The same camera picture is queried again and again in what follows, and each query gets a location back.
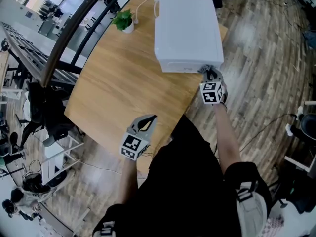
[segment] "desk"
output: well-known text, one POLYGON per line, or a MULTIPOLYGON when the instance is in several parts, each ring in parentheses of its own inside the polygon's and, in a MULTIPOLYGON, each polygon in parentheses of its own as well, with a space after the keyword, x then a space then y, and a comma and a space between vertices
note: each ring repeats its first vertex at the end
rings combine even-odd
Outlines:
POLYGON ((60 18, 58 18, 56 20, 56 25, 53 29, 53 33, 54 34, 58 34, 59 31, 63 28, 64 24, 66 23, 67 19, 69 18, 70 13, 64 13, 64 15, 62 15, 60 18))
POLYGON ((83 21, 81 22, 81 26, 86 27, 86 25, 89 23, 89 21, 91 20, 91 18, 93 18, 95 12, 94 11, 89 11, 88 14, 86 14, 85 18, 83 19, 83 21))
MULTIPOLYGON (((145 0, 131 0, 135 9, 145 0)), ((154 54, 154 0, 138 10, 139 24, 126 34, 110 25, 85 64, 65 115, 108 152, 119 155, 123 134, 141 115, 156 114, 157 126, 147 153, 163 146, 190 104, 200 74, 163 73, 154 54)), ((227 28, 220 26, 222 40, 227 28)), ((137 168, 148 172, 151 157, 137 168)))
POLYGON ((22 89, 17 88, 8 88, 4 87, 4 79, 6 75, 6 71, 8 69, 8 59, 9 53, 8 52, 0 52, 0 92, 4 92, 5 96, 8 98, 13 99, 20 99, 22 89))

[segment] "green plant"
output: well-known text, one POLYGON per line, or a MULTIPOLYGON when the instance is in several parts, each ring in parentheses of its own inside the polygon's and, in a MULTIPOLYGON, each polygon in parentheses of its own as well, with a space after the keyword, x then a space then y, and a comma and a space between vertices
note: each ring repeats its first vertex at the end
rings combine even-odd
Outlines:
POLYGON ((132 23, 132 16, 130 9, 124 12, 119 11, 111 24, 116 25, 118 30, 123 31, 132 23))

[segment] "potted plant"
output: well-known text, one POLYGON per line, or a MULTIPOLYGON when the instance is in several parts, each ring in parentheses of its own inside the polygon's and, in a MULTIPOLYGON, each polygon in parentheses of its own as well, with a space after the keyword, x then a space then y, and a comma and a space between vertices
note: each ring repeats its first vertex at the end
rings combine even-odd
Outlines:
POLYGON ((117 26, 117 29, 125 33, 131 33, 134 30, 133 14, 129 10, 119 11, 111 24, 117 26))

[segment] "person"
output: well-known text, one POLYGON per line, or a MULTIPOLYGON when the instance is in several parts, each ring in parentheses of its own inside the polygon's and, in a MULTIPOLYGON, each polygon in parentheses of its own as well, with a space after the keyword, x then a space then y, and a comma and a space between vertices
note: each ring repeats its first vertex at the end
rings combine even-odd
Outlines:
POLYGON ((39 217, 41 221, 43 219, 37 212, 31 212, 31 215, 28 215, 19 208, 9 199, 6 199, 2 202, 2 207, 4 208, 5 212, 8 214, 9 218, 12 218, 14 214, 21 215, 25 220, 33 221, 36 217, 39 217))
POLYGON ((11 191, 12 203, 18 207, 19 214, 25 219, 33 221, 36 217, 39 217, 40 220, 42 217, 33 211, 33 208, 37 208, 39 201, 37 197, 25 195, 19 188, 16 188, 11 191))
POLYGON ((3 201, 2 207, 10 218, 13 214, 19 214, 26 220, 32 220, 37 216, 41 218, 33 208, 37 208, 39 203, 45 202, 56 191, 65 187, 72 181, 75 173, 74 169, 62 171, 47 185, 42 185, 41 174, 31 173, 24 178, 22 186, 11 191, 11 198, 3 201))
POLYGON ((224 102, 214 104, 219 162, 186 116, 153 158, 138 188, 125 158, 117 203, 93 230, 100 236, 247 236, 263 229, 272 206, 252 162, 242 162, 224 102))

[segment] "white pot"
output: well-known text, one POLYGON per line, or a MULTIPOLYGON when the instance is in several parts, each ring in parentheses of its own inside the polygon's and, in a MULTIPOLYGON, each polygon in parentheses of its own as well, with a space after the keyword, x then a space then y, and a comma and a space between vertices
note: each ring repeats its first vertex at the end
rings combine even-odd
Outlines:
POLYGON ((134 20, 132 20, 132 23, 123 30, 123 32, 130 34, 134 30, 134 20))

